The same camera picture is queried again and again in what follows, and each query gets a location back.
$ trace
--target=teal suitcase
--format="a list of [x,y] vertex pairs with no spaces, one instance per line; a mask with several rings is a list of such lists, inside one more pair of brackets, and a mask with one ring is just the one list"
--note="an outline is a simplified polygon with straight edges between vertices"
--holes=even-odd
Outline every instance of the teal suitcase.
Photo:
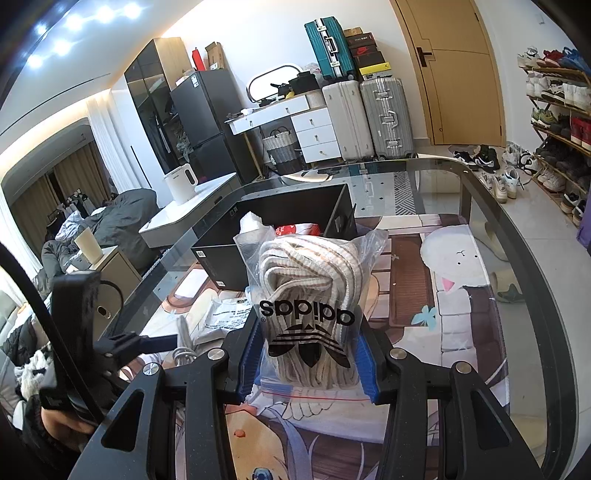
[[357,69],[337,19],[317,18],[305,27],[323,77],[326,80],[355,80]]

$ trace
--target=white suitcase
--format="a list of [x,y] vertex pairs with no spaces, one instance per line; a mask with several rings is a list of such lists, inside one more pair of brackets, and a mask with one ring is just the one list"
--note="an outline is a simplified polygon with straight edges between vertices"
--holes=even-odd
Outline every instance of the white suitcase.
[[374,156],[374,144],[359,82],[350,80],[327,85],[322,89],[336,140],[344,160],[360,160]]

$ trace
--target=white rope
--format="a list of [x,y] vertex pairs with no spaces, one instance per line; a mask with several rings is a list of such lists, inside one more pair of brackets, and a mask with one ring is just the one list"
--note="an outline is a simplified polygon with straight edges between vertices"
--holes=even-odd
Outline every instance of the white rope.
[[[325,303],[336,309],[353,311],[363,289],[363,272],[359,252],[351,242],[318,236],[281,236],[261,245],[259,281],[263,295],[270,302],[305,300]],[[273,315],[264,322],[266,338],[273,340],[289,327],[314,325],[312,313],[300,316]],[[336,321],[322,322],[350,356],[348,327]],[[297,348],[271,358],[279,379],[287,384],[328,390],[347,388],[359,381],[356,369],[342,367],[321,349],[320,359],[312,368],[298,354]]]

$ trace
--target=white kettle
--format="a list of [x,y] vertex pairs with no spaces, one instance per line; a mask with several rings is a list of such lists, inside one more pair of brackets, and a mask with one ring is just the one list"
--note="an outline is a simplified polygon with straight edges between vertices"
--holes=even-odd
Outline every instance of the white kettle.
[[164,181],[173,199],[181,204],[192,199],[195,196],[195,187],[197,186],[197,177],[191,168],[191,165],[185,163],[164,176]]

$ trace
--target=bed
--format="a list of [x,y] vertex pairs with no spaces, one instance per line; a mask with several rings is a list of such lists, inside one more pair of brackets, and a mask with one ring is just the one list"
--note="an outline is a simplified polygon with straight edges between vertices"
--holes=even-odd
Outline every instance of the bed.
[[64,275],[70,259],[79,248],[74,242],[89,227],[102,248],[118,245],[134,268],[142,274],[154,263],[157,254],[144,242],[139,229],[158,213],[156,192],[148,189],[121,193],[103,211],[82,219],[76,233],[65,240],[49,240],[41,250],[41,262],[49,290],[53,279]]

